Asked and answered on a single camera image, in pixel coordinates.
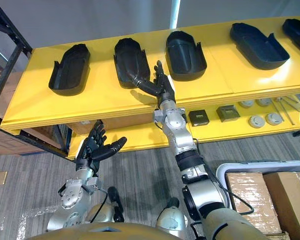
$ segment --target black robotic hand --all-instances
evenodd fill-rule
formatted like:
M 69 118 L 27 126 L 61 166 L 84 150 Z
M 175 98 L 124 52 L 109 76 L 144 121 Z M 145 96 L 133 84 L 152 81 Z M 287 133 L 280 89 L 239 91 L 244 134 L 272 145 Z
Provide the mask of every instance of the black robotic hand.
M 105 160 L 117 152 L 127 142 L 126 137 L 120 138 L 111 144 L 104 145 L 107 136 L 104 134 L 104 124 L 101 120 L 97 120 L 94 124 L 89 136 L 83 141 L 79 153 L 75 159 L 75 170 L 86 166 L 93 170 L 94 175 L 99 170 L 100 161 Z

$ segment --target yellow shelf board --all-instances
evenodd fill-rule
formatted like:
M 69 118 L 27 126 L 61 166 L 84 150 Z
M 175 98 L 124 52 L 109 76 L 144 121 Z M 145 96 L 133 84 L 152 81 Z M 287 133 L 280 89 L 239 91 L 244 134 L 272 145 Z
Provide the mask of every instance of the yellow shelf board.
M 283 112 L 281 105 L 278 102 L 273 102 L 279 109 L 280 114 L 284 119 L 284 122 L 277 126 L 270 125 L 266 122 L 265 126 L 263 126 L 262 128 L 254 128 L 251 127 L 248 122 L 249 118 L 253 115 L 259 115 L 265 119 L 267 114 L 276 113 L 276 109 L 272 104 L 263 107 L 259 106 L 255 102 L 252 107 L 244 108 L 236 102 L 234 105 L 240 114 L 239 119 L 229 122 L 220 121 L 216 110 L 219 106 L 225 106 L 225 104 L 207 107 L 194 107 L 187 110 L 187 116 L 190 111 L 205 109 L 210 122 L 208 125 L 204 126 L 191 126 L 191 124 L 188 123 L 187 128 L 191 131 L 192 136 L 194 138 L 197 138 L 201 143 L 300 130 L 300 112 L 296 111 L 285 102 L 282 102 L 285 109 L 295 123 L 295 125 L 292 125 Z M 122 152 L 167 147 L 169 145 L 166 136 L 159 128 L 155 126 L 154 123 L 112 129 L 107 131 L 106 135 L 108 137 L 106 140 L 106 144 L 112 143 L 113 141 L 118 140 L 120 137 L 127 137 L 127 143 L 122 148 Z M 73 160 L 75 158 L 80 142 L 86 137 L 87 134 L 76 135 L 74 133 L 72 135 L 70 150 L 68 154 L 69 159 Z
M 234 22 L 179 28 L 201 42 L 207 69 L 193 81 L 173 81 L 179 106 L 222 104 L 247 99 L 300 93 L 300 50 L 284 35 L 287 17 L 261 18 L 241 22 L 275 37 L 290 54 L 290 59 L 274 70 L 254 68 L 230 39 Z M 152 112 L 156 99 L 139 89 L 120 87 L 113 60 L 114 47 L 122 38 L 133 38 L 145 49 L 151 70 L 157 60 L 166 63 L 166 40 L 171 29 L 136 33 L 84 43 L 90 51 L 90 70 L 85 89 L 75 96 L 60 96 L 48 88 L 54 61 L 74 43 L 37 48 L 16 88 L 0 127 L 13 134 L 24 128 L 86 120 L 122 117 Z

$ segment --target white wall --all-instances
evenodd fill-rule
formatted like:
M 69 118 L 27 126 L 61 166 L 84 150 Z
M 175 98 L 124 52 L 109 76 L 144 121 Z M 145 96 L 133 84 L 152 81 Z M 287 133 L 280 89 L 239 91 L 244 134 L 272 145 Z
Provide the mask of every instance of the white wall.
M 300 0 L 181 0 L 177 27 L 300 16 Z

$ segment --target cardboard box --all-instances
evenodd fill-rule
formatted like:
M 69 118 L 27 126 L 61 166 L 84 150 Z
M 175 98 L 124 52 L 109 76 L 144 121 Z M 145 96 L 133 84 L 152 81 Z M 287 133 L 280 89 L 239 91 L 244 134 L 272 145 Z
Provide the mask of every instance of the cardboard box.
M 276 172 L 263 176 L 282 230 L 300 240 L 300 172 Z
M 277 213 L 272 203 L 263 175 L 260 172 L 230 172 L 226 174 L 230 190 L 247 201 L 254 213 L 244 217 L 263 234 L 281 234 Z M 249 211 L 239 199 L 232 197 L 234 208 L 239 213 Z
M 76 134 L 88 134 L 94 127 L 97 120 L 71 122 L 66 125 Z M 105 130 L 119 129 L 140 124 L 148 124 L 153 122 L 153 113 L 143 113 L 130 116 L 120 116 L 102 119 Z

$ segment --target robotic hand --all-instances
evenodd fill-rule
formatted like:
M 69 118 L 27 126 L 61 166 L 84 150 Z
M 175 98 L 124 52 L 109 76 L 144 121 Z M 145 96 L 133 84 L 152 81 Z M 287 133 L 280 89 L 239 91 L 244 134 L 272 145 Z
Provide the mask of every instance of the robotic hand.
M 75 159 L 75 173 L 58 191 L 61 206 L 50 218 L 47 230 L 53 231 L 83 223 L 83 215 L 91 203 L 91 195 L 103 190 L 102 182 L 97 176 L 100 161 L 116 154 L 127 142 L 122 137 L 112 144 L 104 145 L 107 137 L 104 125 L 97 120 L 89 136 L 80 145 Z
M 182 182 L 186 185 L 182 193 L 190 217 L 202 222 L 207 240 L 266 240 L 251 223 L 229 208 L 228 195 L 217 184 L 217 178 L 212 176 L 212 171 L 205 164 L 204 157 L 198 152 L 194 139 L 186 128 L 185 109 L 176 106 L 175 92 L 160 61 L 154 69 L 154 83 L 146 83 L 148 89 L 152 90 L 145 92 L 157 97 L 158 109 L 154 111 L 154 123 L 162 124 L 162 130 L 175 155 Z M 135 85 L 143 89 L 140 87 L 141 83 L 142 81 L 138 81 Z

